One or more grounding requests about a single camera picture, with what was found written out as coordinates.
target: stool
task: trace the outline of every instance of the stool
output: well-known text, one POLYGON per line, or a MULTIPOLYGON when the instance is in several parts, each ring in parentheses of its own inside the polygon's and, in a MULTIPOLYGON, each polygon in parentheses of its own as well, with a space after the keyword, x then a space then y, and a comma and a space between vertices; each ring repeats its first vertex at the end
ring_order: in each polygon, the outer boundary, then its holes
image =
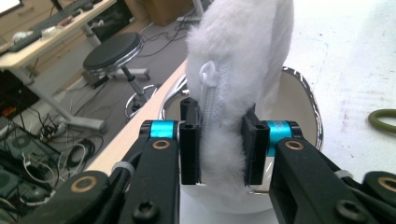
POLYGON ((84 69, 94 76, 106 76, 121 69, 127 77, 128 83, 134 89, 135 94, 128 100, 125 106, 125 116, 131 119, 150 97, 146 90, 153 89, 153 94, 160 85, 148 85, 141 88, 134 82, 135 76, 143 75, 150 79, 148 69, 128 69, 126 64, 131 61, 143 48, 143 42, 137 33, 125 33, 116 35, 96 47, 84 60, 84 69))

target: white fluffy cloth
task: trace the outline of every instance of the white fluffy cloth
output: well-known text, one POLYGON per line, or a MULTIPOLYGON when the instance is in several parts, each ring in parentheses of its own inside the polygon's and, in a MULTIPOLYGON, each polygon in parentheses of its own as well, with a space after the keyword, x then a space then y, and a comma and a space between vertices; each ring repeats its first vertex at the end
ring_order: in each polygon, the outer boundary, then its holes
POLYGON ((216 0, 188 37, 186 77, 191 97, 200 102, 201 67, 212 61, 219 76, 210 118, 201 136, 203 182, 220 194, 239 198, 245 157, 241 118, 257 103, 268 114, 290 48, 292 0, 216 0))

